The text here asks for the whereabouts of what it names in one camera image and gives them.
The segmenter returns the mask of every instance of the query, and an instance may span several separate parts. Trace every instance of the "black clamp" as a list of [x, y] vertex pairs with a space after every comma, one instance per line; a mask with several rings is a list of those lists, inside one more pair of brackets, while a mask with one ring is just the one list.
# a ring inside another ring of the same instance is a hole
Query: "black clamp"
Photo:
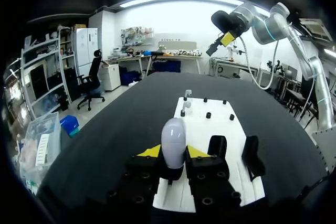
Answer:
[[259, 176], [266, 174], [266, 169], [263, 162], [258, 157], [259, 140], [257, 136], [246, 137], [242, 160], [245, 163], [251, 182]]

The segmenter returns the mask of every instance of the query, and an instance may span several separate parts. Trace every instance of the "white cable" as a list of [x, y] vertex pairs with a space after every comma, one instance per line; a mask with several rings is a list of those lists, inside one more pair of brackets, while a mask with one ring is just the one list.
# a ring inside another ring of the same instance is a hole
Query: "white cable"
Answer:
[[305, 108], [306, 108], [306, 106], [307, 106], [307, 104], [308, 104], [308, 102], [309, 102], [309, 98], [310, 98], [310, 96], [311, 96], [311, 93], [313, 92], [314, 84], [315, 84], [315, 77], [314, 77], [314, 79], [313, 79], [313, 85], [311, 86], [311, 89], [310, 89], [310, 92], [309, 92], [307, 101], [306, 101], [306, 103], [305, 103], [304, 106], [303, 106], [303, 109], [302, 109], [302, 111], [301, 111], [301, 113], [300, 113], [299, 118], [301, 118], [301, 116], [302, 116], [302, 114], [303, 114], [303, 112], [304, 112], [304, 110], [305, 110]]
[[256, 79], [254, 79], [254, 76], [253, 76], [253, 74], [252, 74], [251, 67], [250, 67], [250, 64], [249, 64], [249, 61], [248, 61], [248, 54], [247, 54], [246, 44], [245, 44], [245, 42], [244, 42], [244, 40], [243, 40], [242, 37], [239, 37], [239, 38], [240, 38], [241, 42], [243, 43], [243, 47], [244, 47], [244, 50], [245, 50], [246, 63], [247, 63], [248, 71], [249, 71], [249, 73], [250, 73], [250, 75], [251, 75], [251, 77], [252, 77], [254, 83], [255, 83], [260, 89], [262, 89], [262, 90], [267, 90], [267, 89], [269, 89], [269, 87], [271, 87], [271, 85], [272, 85], [272, 81], [273, 81], [274, 67], [275, 67], [275, 55], [276, 55], [276, 53], [277, 53], [277, 49], [278, 49], [278, 45], [279, 45], [279, 41], [277, 41], [277, 44], [275, 45], [275, 49], [274, 49], [273, 66], [272, 66], [272, 69], [271, 69], [271, 71], [272, 71], [272, 73], [271, 73], [271, 79], [270, 79], [270, 81], [269, 81], [269, 84], [268, 84], [266, 87], [263, 88], [262, 86], [259, 85], [259, 83], [256, 81]]
[[[306, 48], [304, 47], [304, 45], [302, 45], [302, 48], [303, 48], [304, 56], [307, 58]], [[312, 84], [312, 86], [311, 86], [309, 95], [308, 95], [308, 97], [307, 97], [306, 103], [305, 103], [304, 106], [303, 106], [303, 109], [302, 109], [302, 111], [301, 111], [301, 113], [300, 113], [299, 118], [302, 117], [302, 114], [303, 114], [305, 108], [307, 107], [307, 105], [308, 105], [308, 103], [309, 103], [309, 99], [310, 99], [310, 96], [311, 96], [311, 94], [312, 94], [312, 92], [313, 92], [313, 88], [314, 88], [314, 84], [315, 84], [316, 73], [315, 73], [315, 70], [314, 70], [314, 68], [313, 68], [312, 66], [310, 66], [310, 68], [311, 68], [311, 70], [312, 70], [312, 72], [313, 72], [313, 76], [314, 76], [314, 77], [313, 77], [313, 84]]]

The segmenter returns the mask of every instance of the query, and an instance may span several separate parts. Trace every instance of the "black table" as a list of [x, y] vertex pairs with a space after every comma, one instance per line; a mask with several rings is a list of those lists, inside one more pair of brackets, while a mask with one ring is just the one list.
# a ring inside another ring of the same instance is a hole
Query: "black table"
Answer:
[[[259, 137], [259, 157], [266, 167], [262, 182], [270, 204], [297, 196], [305, 185], [326, 175], [317, 149], [299, 123], [252, 83], [155, 73], [119, 96], [71, 139], [49, 169], [38, 197], [54, 214], [61, 214], [63, 206], [83, 204], [86, 197], [104, 202], [123, 173], [125, 160], [160, 144], [162, 127], [186, 89], [196, 98], [228, 100], [245, 134]], [[306, 201], [312, 202], [321, 188]]]

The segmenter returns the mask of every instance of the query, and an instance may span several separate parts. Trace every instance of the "white platform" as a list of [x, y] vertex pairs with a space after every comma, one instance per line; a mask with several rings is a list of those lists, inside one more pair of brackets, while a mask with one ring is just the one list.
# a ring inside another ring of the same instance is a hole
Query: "white platform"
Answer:
[[[226, 162], [230, 171], [229, 182], [236, 191], [241, 194], [241, 206], [252, 203], [265, 196], [263, 183], [260, 177], [250, 181], [248, 170], [242, 161], [242, 152], [246, 135], [230, 103], [223, 101], [188, 98], [192, 105], [185, 111], [185, 117], [181, 117], [183, 97], [179, 98], [175, 118], [182, 118], [186, 129], [186, 143], [194, 148], [207, 153], [210, 138], [213, 135], [222, 135], [227, 140]], [[211, 118], [206, 118], [206, 113], [211, 113]], [[186, 171], [184, 169], [181, 178], [168, 185], [168, 181], [160, 178], [157, 194], [154, 197], [153, 206], [156, 208], [179, 211], [196, 212], [194, 199], [191, 195]]]

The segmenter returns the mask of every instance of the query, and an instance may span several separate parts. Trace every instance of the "blue bin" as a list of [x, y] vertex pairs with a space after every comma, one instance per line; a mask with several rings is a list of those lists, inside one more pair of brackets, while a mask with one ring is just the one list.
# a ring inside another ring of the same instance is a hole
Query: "blue bin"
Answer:
[[60, 121], [63, 129], [68, 133], [69, 136], [73, 137], [79, 132], [79, 123], [77, 118], [72, 115], [67, 115]]

